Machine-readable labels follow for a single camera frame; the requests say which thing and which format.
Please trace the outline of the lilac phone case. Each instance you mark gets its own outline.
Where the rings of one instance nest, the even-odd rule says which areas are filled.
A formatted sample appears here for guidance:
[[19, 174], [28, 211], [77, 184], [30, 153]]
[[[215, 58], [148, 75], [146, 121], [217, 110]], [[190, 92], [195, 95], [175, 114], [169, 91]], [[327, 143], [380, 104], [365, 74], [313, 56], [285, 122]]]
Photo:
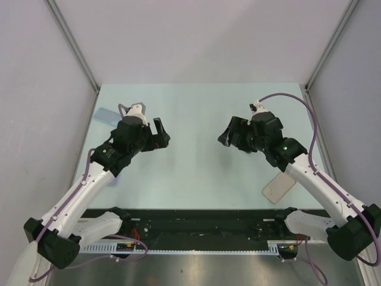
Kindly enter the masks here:
[[107, 186], [115, 187], [118, 185], [119, 180], [120, 180], [120, 174], [117, 177], [113, 178], [112, 181], [110, 181]]

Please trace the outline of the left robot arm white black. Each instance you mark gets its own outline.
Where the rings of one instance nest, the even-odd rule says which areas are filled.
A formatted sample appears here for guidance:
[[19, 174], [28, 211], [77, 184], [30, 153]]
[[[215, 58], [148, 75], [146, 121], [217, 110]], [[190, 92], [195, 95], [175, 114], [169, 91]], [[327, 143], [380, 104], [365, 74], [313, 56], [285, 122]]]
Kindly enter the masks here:
[[84, 174], [65, 196], [41, 219], [29, 218], [23, 228], [29, 242], [37, 242], [37, 253], [58, 269], [65, 269], [80, 250], [79, 235], [74, 227], [88, 205], [140, 152], [168, 147], [170, 135], [159, 117], [154, 118], [157, 130], [140, 117], [123, 117], [110, 137], [89, 150]]

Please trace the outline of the light blue phone case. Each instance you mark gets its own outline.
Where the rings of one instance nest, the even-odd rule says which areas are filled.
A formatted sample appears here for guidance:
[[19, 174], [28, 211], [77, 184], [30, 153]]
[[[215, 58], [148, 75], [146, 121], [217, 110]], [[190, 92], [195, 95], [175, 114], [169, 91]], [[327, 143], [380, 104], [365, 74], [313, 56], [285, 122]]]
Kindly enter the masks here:
[[101, 123], [116, 127], [121, 119], [119, 113], [108, 110], [106, 108], [99, 108], [93, 115], [93, 118]]

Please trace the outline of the beige phone case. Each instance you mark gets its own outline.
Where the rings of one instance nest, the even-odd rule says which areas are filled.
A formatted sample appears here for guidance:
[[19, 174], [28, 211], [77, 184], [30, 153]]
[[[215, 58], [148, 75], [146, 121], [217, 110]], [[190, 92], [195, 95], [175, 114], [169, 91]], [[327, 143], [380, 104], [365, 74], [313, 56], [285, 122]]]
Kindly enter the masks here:
[[277, 204], [296, 184], [286, 173], [279, 173], [263, 190], [262, 194], [272, 204]]

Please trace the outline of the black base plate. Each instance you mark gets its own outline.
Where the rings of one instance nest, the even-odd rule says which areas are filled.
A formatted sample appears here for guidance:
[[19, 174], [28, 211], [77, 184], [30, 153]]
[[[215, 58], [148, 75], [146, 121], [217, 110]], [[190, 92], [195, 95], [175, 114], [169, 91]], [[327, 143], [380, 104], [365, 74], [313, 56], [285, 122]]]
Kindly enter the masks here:
[[277, 219], [280, 210], [123, 209], [117, 234], [132, 236], [156, 251], [267, 250], [269, 241], [299, 243]]

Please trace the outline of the left aluminium frame post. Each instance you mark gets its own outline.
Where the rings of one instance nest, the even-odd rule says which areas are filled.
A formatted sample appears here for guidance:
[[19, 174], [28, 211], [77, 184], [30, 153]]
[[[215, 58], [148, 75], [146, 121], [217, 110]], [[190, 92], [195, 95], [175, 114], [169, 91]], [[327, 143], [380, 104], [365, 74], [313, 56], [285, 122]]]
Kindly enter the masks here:
[[63, 13], [61, 12], [57, 2], [55, 0], [44, 0], [43, 1], [48, 8], [49, 12], [51, 13], [52, 18], [54, 19], [58, 29], [62, 33], [62, 36], [64, 40], [66, 41], [70, 51], [72, 52], [75, 60], [77, 61], [80, 69], [84, 73], [85, 77], [87, 78], [89, 84], [91, 85], [93, 91], [96, 95], [99, 94], [100, 86], [97, 83], [89, 65], [88, 62], [85, 59], [85, 56], [83, 55], [69, 25], [67, 24], [67, 21], [65, 20], [65, 17]]

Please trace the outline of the aluminium frame post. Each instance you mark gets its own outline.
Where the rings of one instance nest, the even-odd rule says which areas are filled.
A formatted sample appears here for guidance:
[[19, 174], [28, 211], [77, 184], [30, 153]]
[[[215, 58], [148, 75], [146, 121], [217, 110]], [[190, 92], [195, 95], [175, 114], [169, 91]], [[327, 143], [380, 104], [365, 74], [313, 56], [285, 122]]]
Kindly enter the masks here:
[[308, 80], [304, 84], [304, 89], [306, 92], [310, 92], [311, 88], [313, 87], [314, 82], [316, 81], [318, 75], [322, 71], [325, 63], [329, 59], [331, 53], [333, 52], [335, 46], [339, 42], [343, 32], [345, 31], [349, 21], [351, 20], [352, 16], [356, 12], [358, 6], [362, 3], [361, 0], [350, 0], [347, 7], [345, 8], [345, 11], [342, 15], [342, 17], [339, 20], [338, 25], [334, 29], [331, 37], [329, 38], [329, 41], [327, 45], [324, 48], [324, 51], [320, 58], [318, 59], [317, 64], [315, 65], [312, 73], [310, 74]]
[[97, 83], [89, 65], [88, 62], [85, 59], [85, 56], [83, 55], [69, 25], [67, 24], [67, 21], [65, 20], [65, 17], [63, 13], [61, 12], [57, 2], [55, 0], [44, 0], [43, 1], [48, 8], [49, 12], [51, 13], [52, 18], [54, 19], [58, 29], [62, 33], [62, 36], [64, 40], [66, 41], [70, 51], [72, 52], [75, 60], [77, 61], [80, 69], [84, 73], [85, 77], [87, 78], [89, 84], [91, 85], [93, 91], [96, 95], [99, 94], [100, 86]]

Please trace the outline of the right aluminium frame post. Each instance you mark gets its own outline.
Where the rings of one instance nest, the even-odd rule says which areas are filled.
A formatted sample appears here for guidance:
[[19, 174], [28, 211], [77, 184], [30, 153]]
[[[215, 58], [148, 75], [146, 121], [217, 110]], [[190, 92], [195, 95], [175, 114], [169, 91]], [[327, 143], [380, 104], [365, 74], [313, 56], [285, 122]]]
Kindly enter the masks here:
[[324, 51], [320, 58], [318, 59], [317, 64], [315, 65], [312, 73], [310, 74], [308, 80], [304, 84], [304, 89], [306, 92], [310, 92], [311, 88], [313, 87], [314, 82], [316, 81], [318, 75], [322, 71], [325, 63], [329, 59], [331, 53], [333, 52], [335, 46], [339, 42], [343, 32], [345, 31], [349, 21], [351, 20], [352, 16], [356, 12], [358, 6], [362, 3], [361, 0], [350, 0], [347, 7], [345, 8], [345, 11], [342, 15], [342, 17], [339, 20], [338, 25], [334, 29], [331, 37], [329, 38], [329, 41], [327, 45], [324, 48]]

